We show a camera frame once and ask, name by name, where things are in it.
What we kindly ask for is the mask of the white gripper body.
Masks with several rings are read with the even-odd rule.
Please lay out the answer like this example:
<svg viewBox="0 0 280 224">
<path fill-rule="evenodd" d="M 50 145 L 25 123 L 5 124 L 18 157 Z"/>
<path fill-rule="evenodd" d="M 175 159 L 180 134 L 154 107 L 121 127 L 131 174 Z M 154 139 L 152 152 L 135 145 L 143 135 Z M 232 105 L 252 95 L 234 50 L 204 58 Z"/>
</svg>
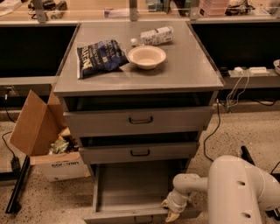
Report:
<svg viewBox="0 0 280 224">
<path fill-rule="evenodd" d="M 189 203 L 192 202 L 193 192 L 179 192 L 173 189 L 162 201 L 161 207 L 168 208 L 175 214 L 181 214 Z"/>
</svg>

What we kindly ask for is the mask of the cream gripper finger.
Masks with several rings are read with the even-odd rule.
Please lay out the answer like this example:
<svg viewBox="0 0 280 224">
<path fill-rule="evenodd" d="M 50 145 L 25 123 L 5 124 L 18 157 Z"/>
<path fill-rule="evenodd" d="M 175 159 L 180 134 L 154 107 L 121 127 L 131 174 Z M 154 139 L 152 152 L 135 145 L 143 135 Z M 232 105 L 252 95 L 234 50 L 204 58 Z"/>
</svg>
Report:
<svg viewBox="0 0 280 224">
<path fill-rule="evenodd" d="M 173 222 L 179 217 L 179 213 L 174 213 L 172 211 L 169 211 L 167 214 L 167 217 L 165 219 L 166 222 Z"/>
</svg>

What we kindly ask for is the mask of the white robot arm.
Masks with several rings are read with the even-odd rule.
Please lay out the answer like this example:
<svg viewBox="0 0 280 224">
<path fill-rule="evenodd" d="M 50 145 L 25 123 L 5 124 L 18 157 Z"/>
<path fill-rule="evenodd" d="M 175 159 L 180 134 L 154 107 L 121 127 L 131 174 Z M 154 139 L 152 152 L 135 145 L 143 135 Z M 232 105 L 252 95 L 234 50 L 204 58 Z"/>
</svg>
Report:
<svg viewBox="0 0 280 224">
<path fill-rule="evenodd" d="M 239 157 L 218 157 L 206 178 L 178 174 L 172 184 L 172 191 L 162 202 L 168 209 L 167 222 L 183 213 L 193 192 L 207 193 L 209 224 L 263 224 L 261 212 L 280 206 L 279 182 Z"/>
</svg>

